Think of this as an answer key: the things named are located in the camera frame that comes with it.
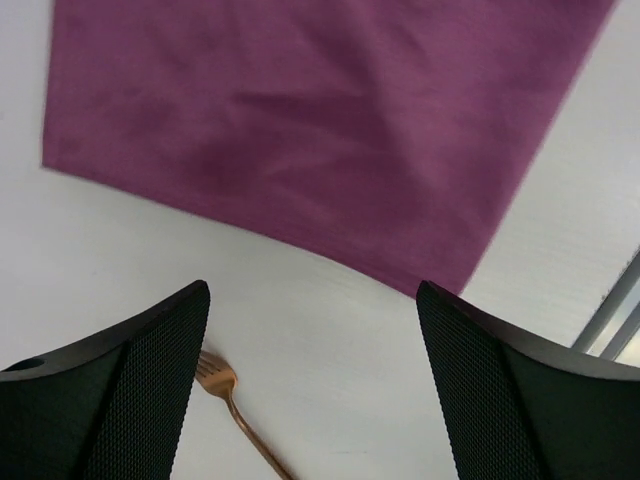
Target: fork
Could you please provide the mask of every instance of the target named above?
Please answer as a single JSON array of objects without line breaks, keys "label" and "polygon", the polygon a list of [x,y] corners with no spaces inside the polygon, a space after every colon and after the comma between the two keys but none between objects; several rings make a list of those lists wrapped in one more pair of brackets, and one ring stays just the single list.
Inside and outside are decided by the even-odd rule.
[{"label": "fork", "polygon": [[233,401],[233,390],[238,384],[238,377],[231,366],[223,358],[201,350],[196,368],[196,380],[207,393],[225,401],[235,422],[280,478],[295,480],[295,477],[287,471],[238,411]]}]

